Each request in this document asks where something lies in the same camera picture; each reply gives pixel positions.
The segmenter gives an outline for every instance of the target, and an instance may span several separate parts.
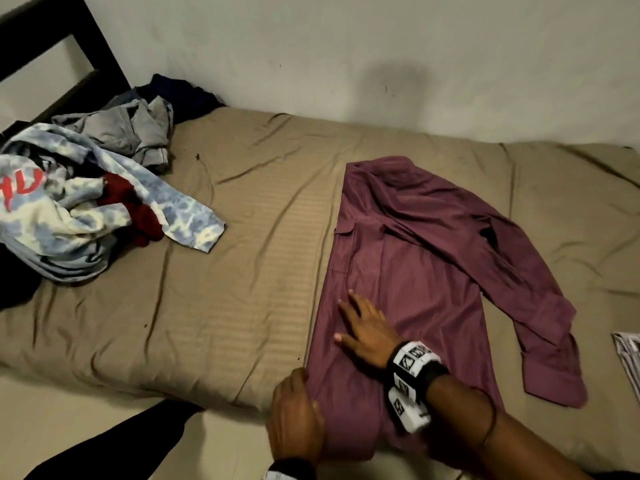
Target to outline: tie-dye shirt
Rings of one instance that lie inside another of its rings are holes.
[[[127,179],[176,242],[209,252],[224,232],[211,209],[135,161],[71,130],[38,123],[0,152],[0,241],[44,276],[78,282],[102,272],[115,244],[111,233],[131,224],[123,204],[96,206],[101,178],[73,178],[74,164],[84,162]]]

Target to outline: black headboard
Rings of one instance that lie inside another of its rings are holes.
[[[131,88],[84,0],[31,0],[0,16],[0,81],[69,35],[93,70],[34,120],[17,121],[3,131],[0,143],[55,114],[96,111]]]

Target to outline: red garment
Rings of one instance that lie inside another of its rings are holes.
[[[98,205],[123,203],[129,211],[132,224],[115,232],[119,242],[131,242],[144,248],[149,241],[160,241],[164,232],[151,207],[142,203],[133,185],[126,178],[115,173],[105,173],[106,184]]]
[[[425,436],[436,436],[433,425],[425,436],[400,435],[382,384],[333,343],[335,332],[346,331],[337,300],[348,289],[502,407],[482,292],[514,322],[525,390],[572,407],[587,401],[570,334],[575,309],[522,229],[405,157],[348,164],[307,364],[308,391],[327,421],[327,457],[367,460],[380,438],[421,449]]]

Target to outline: black pant leg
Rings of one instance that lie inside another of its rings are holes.
[[[184,433],[184,425],[202,409],[165,400],[108,431],[44,461],[25,480],[147,480]]]

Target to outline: wall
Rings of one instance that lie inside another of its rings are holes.
[[[5,13],[28,0],[0,0]],[[28,36],[28,27],[24,34]],[[0,82],[0,130],[15,120],[30,121],[71,89],[92,67],[80,47],[68,37]]]
[[[489,141],[640,148],[640,0],[86,0],[133,84]]]

